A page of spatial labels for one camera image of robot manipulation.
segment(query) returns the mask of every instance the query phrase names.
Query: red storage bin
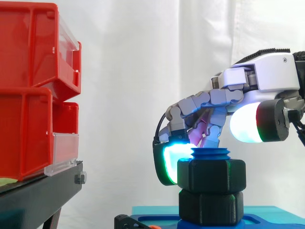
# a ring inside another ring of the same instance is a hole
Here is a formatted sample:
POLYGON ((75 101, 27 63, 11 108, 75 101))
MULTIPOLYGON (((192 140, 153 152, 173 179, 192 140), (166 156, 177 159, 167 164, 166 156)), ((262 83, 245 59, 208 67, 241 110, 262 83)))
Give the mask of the red storage bin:
POLYGON ((52 176, 76 165, 78 105, 47 88, 0 88, 0 178, 52 176))
POLYGON ((53 3, 0 1, 1 87, 46 87, 54 100, 81 93, 81 44, 53 3))

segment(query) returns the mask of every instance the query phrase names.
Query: green light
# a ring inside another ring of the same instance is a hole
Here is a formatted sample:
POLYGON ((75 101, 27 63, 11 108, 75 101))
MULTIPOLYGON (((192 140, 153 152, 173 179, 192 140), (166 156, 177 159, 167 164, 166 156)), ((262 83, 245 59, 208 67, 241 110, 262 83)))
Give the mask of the green light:
POLYGON ((232 115, 230 129, 237 140, 247 143, 262 142, 256 125, 256 110, 259 104, 242 106, 232 115))
POLYGON ((174 144, 164 149, 163 156, 165 160, 165 168, 167 176, 170 180, 177 184, 177 164, 181 158, 192 158, 193 150, 196 148, 194 144, 174 144))

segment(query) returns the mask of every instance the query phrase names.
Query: blue platform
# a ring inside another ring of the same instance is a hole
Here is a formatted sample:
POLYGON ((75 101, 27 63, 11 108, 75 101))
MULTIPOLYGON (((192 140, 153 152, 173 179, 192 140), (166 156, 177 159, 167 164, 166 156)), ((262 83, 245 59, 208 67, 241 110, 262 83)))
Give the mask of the blue platform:
POLYGON ((305 219, 277 207, 245 207, 243 220, 234 227, 200 227, 183 220, 178 206, 133 207, 132 217, 162 229, 305 229, 305 219))

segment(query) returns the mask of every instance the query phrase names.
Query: hexagonal block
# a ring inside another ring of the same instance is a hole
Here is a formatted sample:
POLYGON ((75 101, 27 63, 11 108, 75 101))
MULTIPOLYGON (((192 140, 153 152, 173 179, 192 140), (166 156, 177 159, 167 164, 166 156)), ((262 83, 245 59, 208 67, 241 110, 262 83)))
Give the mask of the hexagonal block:
POLYGON ((211 195, 179 193, 179 216, 200 226, 233 226, 244 216, 243 193, 211 195))
POLYGON ((242 160, 180 159, 178 186, 195 193, 232 194, 246 188, 242 160))

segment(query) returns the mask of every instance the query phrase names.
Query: robotic arm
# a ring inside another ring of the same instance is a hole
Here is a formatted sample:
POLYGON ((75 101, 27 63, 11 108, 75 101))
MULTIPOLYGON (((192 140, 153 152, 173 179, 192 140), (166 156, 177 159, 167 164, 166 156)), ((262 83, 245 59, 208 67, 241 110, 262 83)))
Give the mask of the robotic arm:
POLYGON ((305 52, 289 49, 260 50, 211 79, 212 89, 202 91, 171 105, 160 120, 153 141, 154 159, 160 178, 160 161, 173 143, 191 143, 217 148, 218 137, 228 115, 233 135, 244 142, 284 141, 293 123, 305 144, 305 52), (160 130, 167 118, 168 125, 160 130), (248 125, 256 133, 248 133, 248 125))

